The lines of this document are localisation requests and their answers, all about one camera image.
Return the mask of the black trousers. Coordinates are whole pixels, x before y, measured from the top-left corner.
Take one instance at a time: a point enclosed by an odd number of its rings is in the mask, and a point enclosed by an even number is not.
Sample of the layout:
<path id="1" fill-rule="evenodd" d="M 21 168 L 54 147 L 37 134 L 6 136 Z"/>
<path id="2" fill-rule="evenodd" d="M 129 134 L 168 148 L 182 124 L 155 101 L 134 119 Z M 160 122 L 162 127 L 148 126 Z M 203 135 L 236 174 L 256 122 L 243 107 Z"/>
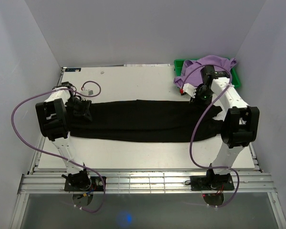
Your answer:
<path id="1" fill-rule="evenodd" d="M 73 119 L 73 137 L 140 143 L 188 143 L 220 134 L 222 112 L 213 105 L 202 121 L 204 105 L 186 101 L 133 100 L 95 103 L 90 106 L 92 121 Z"/>

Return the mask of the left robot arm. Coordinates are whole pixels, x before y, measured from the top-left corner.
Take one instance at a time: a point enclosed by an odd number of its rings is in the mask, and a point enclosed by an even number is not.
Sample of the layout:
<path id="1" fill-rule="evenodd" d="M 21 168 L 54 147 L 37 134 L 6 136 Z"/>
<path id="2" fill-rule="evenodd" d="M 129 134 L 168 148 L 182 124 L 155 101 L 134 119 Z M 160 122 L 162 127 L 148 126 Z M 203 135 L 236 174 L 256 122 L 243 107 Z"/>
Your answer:
<path id="1" fill-rule="evenodd" d="M 68 175 L 62 177 L 72 187 L 86 191 L 92 185 L 91 178 L 70 142 L 70 131 L 74 118 L 92 120 L 91 101 L 76 96 L 71 89 L 73 85 L 69 82 L 54 87 L 50 97 L 37 103 L 35 109 L 42 135 L 55 145 L 62 157 L 66 158 L 64 163 Z"/>

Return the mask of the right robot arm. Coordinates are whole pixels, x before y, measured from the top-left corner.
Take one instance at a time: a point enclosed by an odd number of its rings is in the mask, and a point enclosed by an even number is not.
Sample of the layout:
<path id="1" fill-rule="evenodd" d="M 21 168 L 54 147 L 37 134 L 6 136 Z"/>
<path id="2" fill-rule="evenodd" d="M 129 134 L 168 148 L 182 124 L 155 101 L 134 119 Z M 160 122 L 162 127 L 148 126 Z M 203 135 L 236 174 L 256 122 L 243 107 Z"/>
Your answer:
<path id="1" fill-rule="evenodd" d="M 216 71 L 214 66 L 205 65 L 201 69 L 201 77 L 203 82 L 191 100 L 211 108 L 215 102 L 212 99 L 215 94 L 226 116 L 220 131 L 221 148 L 215 160 L 206 168 L 206 175 L 190 178 L 191 189 L 233 190 L 231 168 L 240 152 L 255 141 L 260 111 L 241 98 L 231 85 L 232 77 L 226 70 Z"/>

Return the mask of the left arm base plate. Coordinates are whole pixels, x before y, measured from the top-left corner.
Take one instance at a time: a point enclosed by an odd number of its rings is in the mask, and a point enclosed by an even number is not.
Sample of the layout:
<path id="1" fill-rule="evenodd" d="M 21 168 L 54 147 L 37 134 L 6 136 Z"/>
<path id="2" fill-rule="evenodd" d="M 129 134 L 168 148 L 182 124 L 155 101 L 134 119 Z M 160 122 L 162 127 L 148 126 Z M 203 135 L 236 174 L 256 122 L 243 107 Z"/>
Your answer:
<path id="1" fill-rule="evenodd" d="M 88 191 L 103 191 L 106 184 L 107 177 L 90 177 L 88 180 L 66 180 L 64 185 L 64 191 L 69 192 L 88 192 Z"/>

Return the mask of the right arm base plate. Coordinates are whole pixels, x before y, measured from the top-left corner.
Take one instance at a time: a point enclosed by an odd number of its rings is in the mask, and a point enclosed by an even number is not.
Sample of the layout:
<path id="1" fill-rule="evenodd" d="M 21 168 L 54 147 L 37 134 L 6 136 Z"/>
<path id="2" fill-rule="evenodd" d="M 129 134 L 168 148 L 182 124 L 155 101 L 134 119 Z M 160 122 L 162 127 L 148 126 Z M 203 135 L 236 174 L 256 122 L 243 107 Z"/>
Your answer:
<path id="1" fill-rule="evenodd" d="M 190 176 L 190 179 L 185 181 L 184 184 L 190 186 L 192 191 L 233 191 L 235 189 L 230 175 L 216 175 L 215 177 Z"/>

